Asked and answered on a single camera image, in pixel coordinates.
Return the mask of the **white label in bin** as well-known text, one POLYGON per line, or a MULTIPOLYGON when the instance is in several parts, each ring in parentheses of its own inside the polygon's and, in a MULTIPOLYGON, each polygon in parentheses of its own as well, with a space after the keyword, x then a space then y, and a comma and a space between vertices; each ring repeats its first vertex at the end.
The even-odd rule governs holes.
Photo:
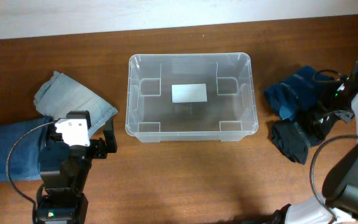
POLYGON ((206 84, 172 85, 173 103, 207 102, 206 84))

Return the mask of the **clear plastic storage bin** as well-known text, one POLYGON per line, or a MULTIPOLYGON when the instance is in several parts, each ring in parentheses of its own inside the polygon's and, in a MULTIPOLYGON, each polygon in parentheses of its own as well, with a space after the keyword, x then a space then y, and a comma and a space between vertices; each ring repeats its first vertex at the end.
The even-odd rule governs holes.
POLYGON ((139 141, 240 141, 258 128, 246 53, 135 54, 129 59, 125 129, 139 141), (172 85, 202 83, 207 102, 172 102, 172 85))

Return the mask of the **light blue folded jeans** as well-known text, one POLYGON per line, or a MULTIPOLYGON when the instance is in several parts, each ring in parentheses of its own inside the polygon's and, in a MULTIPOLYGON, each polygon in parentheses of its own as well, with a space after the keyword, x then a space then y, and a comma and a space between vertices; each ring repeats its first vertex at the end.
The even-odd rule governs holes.
POLYGON ((102 97, 57 71, 35 94, 34 105, 40 114, 55 120, 64 118, 71 111, 88 111, 91 121, 88 136, 92 136, 117 113, 117 109, 102 97))

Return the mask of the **navy blue garment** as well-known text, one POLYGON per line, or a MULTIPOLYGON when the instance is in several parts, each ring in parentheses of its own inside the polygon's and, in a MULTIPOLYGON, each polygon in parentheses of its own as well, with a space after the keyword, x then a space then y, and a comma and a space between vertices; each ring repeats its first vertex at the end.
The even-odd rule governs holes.
POLYGON ((273 84, 264 91, 268 105, 281 120, 294 120, 298 112, 312 109, 327 87, 322 82, 333 80, 332 77, 317 71, 311 66, 304 66, 285 80, 273 84))

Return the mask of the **dark grey garment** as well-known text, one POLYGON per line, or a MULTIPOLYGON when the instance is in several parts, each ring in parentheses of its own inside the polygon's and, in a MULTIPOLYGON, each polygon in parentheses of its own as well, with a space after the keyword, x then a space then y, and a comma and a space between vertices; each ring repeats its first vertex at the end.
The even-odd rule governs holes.
POLYGON ((270 139, 291 162, 306 164, 310 140, 298 123, 279 121, 273 124, 270 139))

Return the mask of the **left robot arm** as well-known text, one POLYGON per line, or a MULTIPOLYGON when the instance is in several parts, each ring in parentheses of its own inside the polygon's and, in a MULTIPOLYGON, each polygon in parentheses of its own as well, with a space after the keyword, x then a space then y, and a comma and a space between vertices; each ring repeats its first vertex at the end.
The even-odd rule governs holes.
POLYGON ((90 139, 88 111, 71 111, 48 127, 47 142, 39 152, 42 186, 37 191, 36 223, 84 223, 88 199, 83 193, 92 160, 117 152, 112 118, 104 138, 90 139))

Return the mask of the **black garment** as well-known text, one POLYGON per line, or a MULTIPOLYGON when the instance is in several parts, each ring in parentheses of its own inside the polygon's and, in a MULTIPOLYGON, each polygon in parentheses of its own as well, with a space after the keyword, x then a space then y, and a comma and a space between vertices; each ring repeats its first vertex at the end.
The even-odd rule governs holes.
POLYGON ((317 146, 326 139, 337 121, 343 120, 345 123, 349 123, 353 117, 352 110, 329 110, 322 104, 317 104, 309 111, 299 113, 297 122, 310 145, 317 146))

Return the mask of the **dark blue folded jeans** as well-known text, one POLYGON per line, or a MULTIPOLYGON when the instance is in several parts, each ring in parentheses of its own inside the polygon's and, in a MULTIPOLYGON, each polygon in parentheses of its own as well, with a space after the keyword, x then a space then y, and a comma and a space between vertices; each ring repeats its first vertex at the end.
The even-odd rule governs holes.
POLYGON ((31 129, 51 121, 52 118, 46 116, 30 121, 0 126, 0 182, 8 181, 6 161, 15 142, 18 142, 18 145, 9 163, 12 180, 40 179, 38 156, 41 149, 46 145, 48 127, 44 126, 37 129, 22 140, 20 138, 31 129))

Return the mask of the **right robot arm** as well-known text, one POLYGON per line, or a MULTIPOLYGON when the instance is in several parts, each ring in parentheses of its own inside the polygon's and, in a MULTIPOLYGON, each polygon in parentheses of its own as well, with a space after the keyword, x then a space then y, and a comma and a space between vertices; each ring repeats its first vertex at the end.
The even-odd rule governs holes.
POLYGON ((328 172, 322 190, 296 205, 286 205, 261 223, 342 223, 358 221, 358 61, 349 75, 303 67, 265 90, 280 118, 270 139, 290 161, 306 164, 311 147, 321 151, 333 142, 337 121, 356 121, 356 145, 328 172))

